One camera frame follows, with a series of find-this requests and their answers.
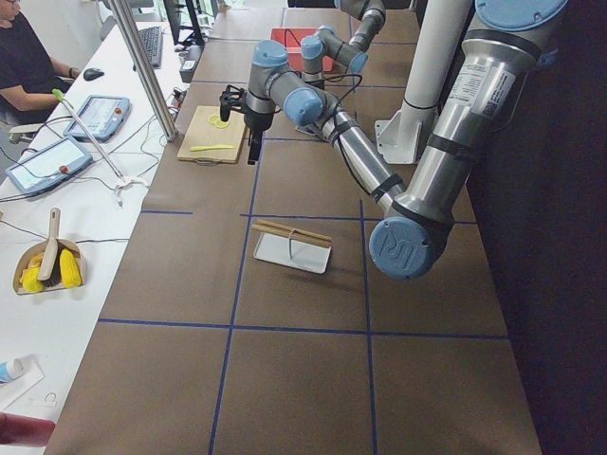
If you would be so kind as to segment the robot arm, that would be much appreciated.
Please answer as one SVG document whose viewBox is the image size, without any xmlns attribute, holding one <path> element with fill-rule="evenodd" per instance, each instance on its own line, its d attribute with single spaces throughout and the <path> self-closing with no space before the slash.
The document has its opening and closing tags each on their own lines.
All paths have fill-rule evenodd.
<svg viewBox="0 0 607 455">
<path fill-rule="evenodd" d="M 302 77 L 318 87 L 322 85 L 325 57 L 341 64 L 347 74 L 359 74 L 368 60 L 367 50 L 386 20 L 386 10 L 380 0 L 337 0 L 334 6 L 360 20 L 360 24 L 348 42 L 337 36 L 330 26 L 321 26 L 302 39 Z"/>
<path fill-rule="evenodd" d="M 322 60 L 357 76 L 386 21 L 380 1 L 339 1 L 359 21 L 343 41 L 330 27 L 303 39 L 303 67 L 293 70 L 281 43 L 253 50 L 248 86 L 221 113 L 243 114 L 249 161 L 282 111 L 298 127 L 334 147 L 361 188 L 383 209 L 369 250 L 395 280 L 427 273 L 450 235 L 453 204 L 480 157 L 515 82 L 543 59 L 566 5 L 562 1 L 430 1 L 421 20 L 401 107 L 367 137 L 341 101 L 322 86 Z"/>
</svg>

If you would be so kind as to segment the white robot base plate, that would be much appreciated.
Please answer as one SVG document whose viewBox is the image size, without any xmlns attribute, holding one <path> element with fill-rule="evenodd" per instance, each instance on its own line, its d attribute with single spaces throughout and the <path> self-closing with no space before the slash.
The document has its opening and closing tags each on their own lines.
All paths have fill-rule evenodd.
<svg viewBox="0 0 607 455">
<path fill-rule="evenodd" d="M 403 104 L 390 119 L 375 121 L 378 151 L 390 164 L 414 164 L 422 156 L 438 109 L 419 109 Z"/>
</svg>

